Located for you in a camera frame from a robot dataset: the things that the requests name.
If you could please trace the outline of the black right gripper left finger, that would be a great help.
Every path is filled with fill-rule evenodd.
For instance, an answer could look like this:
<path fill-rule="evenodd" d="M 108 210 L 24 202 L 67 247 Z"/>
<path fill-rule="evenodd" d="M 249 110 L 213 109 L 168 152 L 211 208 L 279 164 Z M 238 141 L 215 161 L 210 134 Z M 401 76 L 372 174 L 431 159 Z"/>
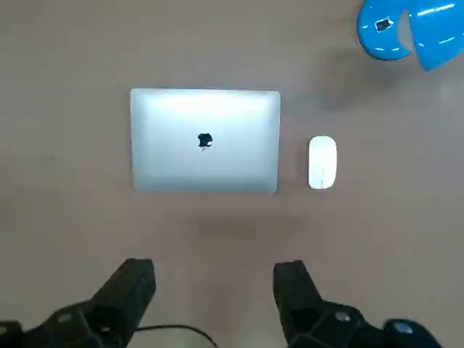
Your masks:
<path fill-rule="evenodd" d="M 154 263 L 126 259 L 92 298 L 62 307 L 24 330 L 1 322 L 2 347 L 126 347 L 156 291 Z"/>

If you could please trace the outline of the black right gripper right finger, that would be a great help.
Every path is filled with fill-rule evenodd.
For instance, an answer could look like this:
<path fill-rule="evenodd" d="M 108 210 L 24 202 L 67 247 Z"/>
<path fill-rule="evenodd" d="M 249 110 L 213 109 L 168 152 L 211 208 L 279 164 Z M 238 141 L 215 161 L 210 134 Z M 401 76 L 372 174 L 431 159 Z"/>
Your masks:
<path fill-rule="evenodd" d="M 413 320 L 392 318 L 378 328 L 357 308 L 324 300 L 301 260 L 274 265 L 273 294 L 288 347 L 441 346 Z"/>

